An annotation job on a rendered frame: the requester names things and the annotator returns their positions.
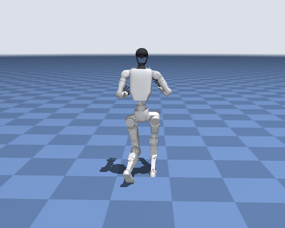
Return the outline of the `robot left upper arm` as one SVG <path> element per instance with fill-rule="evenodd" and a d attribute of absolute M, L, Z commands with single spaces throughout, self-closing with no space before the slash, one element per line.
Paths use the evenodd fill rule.
<path fill-rule="evenodd" d="M 124 95 L 125 95 L 125 92 L 124 92 L 124 88 L 125 88 L 125 85 L 126 85 L 126 82 L 129 78 L 129 73 L 130 73 L 130 70 L 124 70 L 122 73 L 121 73 L 121 77 L 120 77 L 120 81 L 119 81 L 119 84 L 118 84 L 118 90 L 116 92 L 116 97 L 119 97 L 119 98 L 123 98 Z"/>

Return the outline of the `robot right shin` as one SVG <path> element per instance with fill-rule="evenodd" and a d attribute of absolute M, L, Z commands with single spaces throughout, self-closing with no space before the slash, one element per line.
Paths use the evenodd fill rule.
<path fill-rule="evenodd" d="M 155 172 L 155 163 L 157 160 L 157 154 L 158 154 L 158 138 L 156 137 L 156 146 L 151 145 L 151 150 L 150 150 L 151 172 L 152 170 L 154 170 Z"/>

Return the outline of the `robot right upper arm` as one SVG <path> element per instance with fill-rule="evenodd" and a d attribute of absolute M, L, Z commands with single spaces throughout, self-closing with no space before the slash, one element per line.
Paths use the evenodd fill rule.
<path fill-rule="evenodd" d="M 169 96 L 170 94 L 172 94 L 171 90 L 168 88 L 168 85 L 167 85 L 166 81 L 164 80 L 164 78 L 160 72 L 152 70 L 152 77 L 154 79 L 158 80 L 157 82 L 159 83 L 159 85 L 163 89 L 163 94 L 165 96 Z"/>

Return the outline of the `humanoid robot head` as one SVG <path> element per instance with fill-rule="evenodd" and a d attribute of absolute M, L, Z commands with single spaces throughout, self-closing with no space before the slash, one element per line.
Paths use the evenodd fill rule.
<path fill-rule="evenodd" d="M 145 63 L 139 63 L 138 57 L 140 57 L 140 58 L 146 57 Z M 137 62 L 138 62 L 138 67 L 136 69 L 145 69 L 146 68 L 145 64 L 146 64 L 147 59 L 148 59 L 148 52 L 147 52 L 147 50 L 144 49 L 144 48 L 137 49 L 137 51 L 136 51 L 136 59 L 137 59 Z"/>

